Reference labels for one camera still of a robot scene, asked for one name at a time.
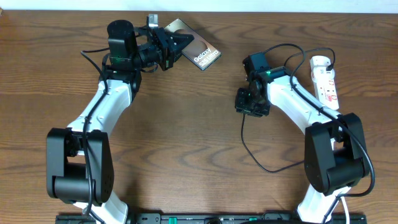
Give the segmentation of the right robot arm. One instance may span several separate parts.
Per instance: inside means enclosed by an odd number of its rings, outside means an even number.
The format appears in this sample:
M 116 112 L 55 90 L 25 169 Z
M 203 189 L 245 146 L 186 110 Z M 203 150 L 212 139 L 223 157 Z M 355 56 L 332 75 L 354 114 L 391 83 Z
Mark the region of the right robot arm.
M 373 190 L 375 170 L 357 115 L 327 107 L 285 67 L 248 68 L 246 78 L 249 86 L 238 90 L 236 111 L 262 117 L 276 106 L 305 137 L 303 164 L 310 185 L 297 207 L 302 222 L 327 223 L 339 201 Z

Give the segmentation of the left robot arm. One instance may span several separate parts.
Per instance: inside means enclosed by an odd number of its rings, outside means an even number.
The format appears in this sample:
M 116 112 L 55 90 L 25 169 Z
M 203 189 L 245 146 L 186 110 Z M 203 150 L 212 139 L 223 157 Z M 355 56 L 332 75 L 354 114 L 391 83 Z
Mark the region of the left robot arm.
M 66 128 L 52 128 L 47 135 L 47 193 L 82 210 L 81 215 L 58 215 L 57 223 L 136 222 L 136 214 L 113 189 L 109 137 L 137 95 L 142 73 L 172 68 L 194 39 L 159 27 L 154 14 L 142 27 L 113 21 L 107 33 L 93 99 Z

